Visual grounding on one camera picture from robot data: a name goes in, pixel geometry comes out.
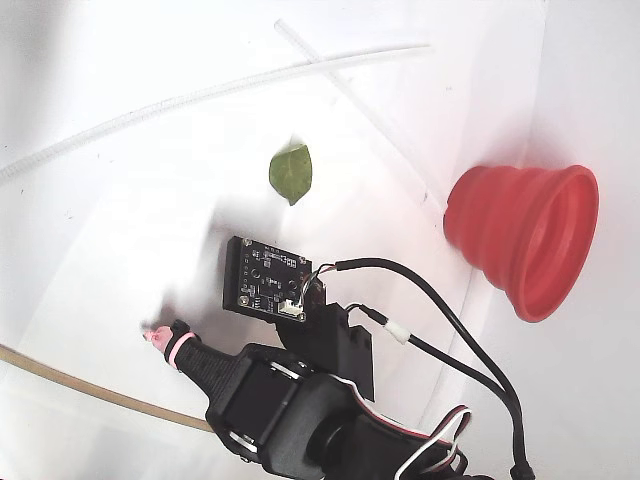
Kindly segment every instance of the red silicone cup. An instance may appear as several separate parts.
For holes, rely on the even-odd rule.
[[[453,187],[447,240],[528,322],[551,315],[582,270],[598,218],[591,170],[475,167]]]

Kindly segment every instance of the clear plastic tube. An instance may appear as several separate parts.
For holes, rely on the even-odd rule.
[[[269,72],[260,73],[250,77],[240,78],[213,87],[197,90],[195,92],[162,100],[138,110],[125,113],[118,117],[100,123],[95,127],[65,138],[38,152],[22,157],[6,167],[0,169],[0,185],[12,178],[41,165],[54,157],[70,152],[107,135],[120,131],[136,123],[143,122],[162,113],[167,113],[179,108],[193,105],[205,100],[229,95],[280,81],[292,80],[299,77],[327,73],[343,68],[356,67],[372,63],[394,61],[401,58],[422,56],[430,51],[429,47],[418,46],[399,48],[393,50],[361,53],[338,57],[317,63],[296,65]]]
[[[311,63],[323,62],[322,58],[302,37],[287,25],[284,20],[278,20],[273,28],[283,36],[289,44],[301,53]],[[402,138],[399,132],[388,124],[384,118],[378,115],[366,102],[364,102],[349,86],[349,83],[338,73],[327,71],[325,77],[347,98],[351,104],[373,125],[373,127],[404,157],[414,170],[417,165],[424,165],[424,155],[407,138]],[[429,191],[429,198],[435,203],[436,208],[444,213],[447,195],[445,189],[438,181],[438,175],[428,170],[425,181],[426,189]]]

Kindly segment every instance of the green leaf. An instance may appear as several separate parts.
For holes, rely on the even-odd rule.
[[[269,166],[269,183],[293,206],[311,188],[311,156],[306,145],[276,154]]]

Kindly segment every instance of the white backdrop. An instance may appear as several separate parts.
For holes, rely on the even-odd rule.
[[[231,353],[248,340],[277,343],[270,326],[220,309],[220,252],[234,233],[316,262],[376,255],[406,263],[482,328],[491,289],[447,245],[438,205],[470,165],[521,159],[544,2],[5,0],[0,8],[0,165],[149,103],[304,62],[274,30],[279,19],[325,57],[434,49],[341,72],[383,131],[325,78],[302,78],[154,118],[1,186],[3,343],[202,416],[204,396],[142,341],[140,325],[175,311]],[[292,138],[309,145],[314,183],[289,208],[267,169]],[[326,280],[330,300],[364,301],[451,348],[436,309],[392,275]],[[432,428],[459,400],[462,381],[367,325],[377,407]],[[6,366],[0,412],[2,478],[266,476],[213,435]]]
[[[494,296],[482,341],[520,393],[538,478],[638,478],[640,268],[640,4],[550,2],[526,163],[590,167],[600,217],[584,270],[538,325]],[[509,418],[482,387],[463,396],[476,417],[465,448],[505,471]]]

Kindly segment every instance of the black wire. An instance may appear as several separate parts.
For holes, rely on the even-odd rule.
[[[356,308],[361,309],[364,313],[366,313],[369,316],[369,318],[371,318],[372,320],[375,320],[380,325],[384,326],[386,324],[387,317],[384,317],[377,310],[374,310],[373,308],[369,308],[368,306],[363,305],[361,303],[349,305],[346,308],[346,310],[350,312]],[[385,318],[385,321],[384,322],[377,321],[375,318],[372,317],[371,315],[372,313],[383,316]],[[459,372],[464,373],[468,377],[471,377],[474,380],[480,382],[489,390],[491,390],[493,393],[495,393],[498,396],[498,398],[500,398],[503,402],[511,403],[511,399],[506,394],[506,392],[502,389],[502,387],[498,385],[495,381],[493,381],[491,378],[487,377],[484,373],[479,372],[475,368],[472,368],[469,365],[462,363],[460,360],[453,358],[452,356],[444,353],[442,350],[438,350],[433,345],[425,342],[424,340],[420,339],[419,337],[416,337],[413,334],[409,337],[409,343],[419,348],[423,352],[431,355],[432,357],[437,358],[441,362],[446,363],[450,367],[455,368]]]
[[[449,323],[451,323],[451,325],[455,328],[458,334],[462,337],[465,343],[469,345],[471,350],[478,356],[478,358],[482,361],[482,363],[484,363],[486,367],[489,369],[489,371],[496,377],[496,379],[498,380],[500,385],[502,385],[504,390],[499,387],[497,390],[495,390],[494,386],[497,387],[497,385],[491,379],[480,374],[480,372],[477,372],[476,370],[471,369],[471,367],[468,367],[467,365],[461,362],[458,362],[452,357],[449,357],[443,352],[440,352],[439,350],[435,349],[434,347],[427,344],[426,342],[419,339],[418,337],[415,337],[412,335],[409,341],[414,346],[420,348],[426,353],[429,353],[430,355],[433,355],[439,360],[442,360],[448,365],[453,366],[450,363],[450,361],[454,360],[455,362],[457,362],[456,365],[460,367],[460,368],[456,368],[456,367],[454,368],[460,371],[463,371],[462,368],[464,368],[466,371],[463,371],[463,373],[465,373],[466,375],[469,375],[470,377],[474,378],[475,380],[485,385],[496,396],[498,396],[500,400],[502,400],[502,402],[505,404],[505,406],[509,410],[512,423],[513,423],[513,458],[515,460],[517,468],[515,469],[516,470],[515,473],[512,471],[512,476],[514,476],[514,478],[516,477],[517,478],[535,478],[535,476],[533,475],[533,471],[531,471],[531,467],[527,462],[526,448],[524,443],[524,426],[522,424],[522,407],[520,406],[520,400],[518,399],[518,395],[516,394],[516,391],[513,388],[513,385],[511,385],[511,382],[509,382],[509,379],[502,372],[502,370],[500,370],[500,368],[495,364],[495,362],[491,359],[491,357],[489,357],[489,355],[482,349],[482,347],[478,345],[478,343],[471,336],[471,334],[468,332],[465,326],[460,322],[460,320],[455,315],[455,313],[451,310],[449,305],[447,305],[447,303],[442,299],[442,297],[440,297],[438,292],[436,292],[433,289],[433,287],[429,285],[429,283],[425,279],[420,277],[420,275],[415,273],[413,270],[405,267],[404,265],[393,262],[391,260],[386,260],[382,258],[360,258],[360,259],[336,262],[335,265],[336,265],[336,270],[352,270],[356,268],[383,268],[386,270],[390,270],[392,272],[398,273],[399,275],[402,275],[403,277],[413,282],[416,286],[418,286],[418,288],[420,288],[424,293],[426,293],[429,296],[429,298],[431,298],[431,300],[436,304],[436,306],[447,318]],[[485,377],[486,380],[489,380],[490,383],[486,382],[482,377]]]

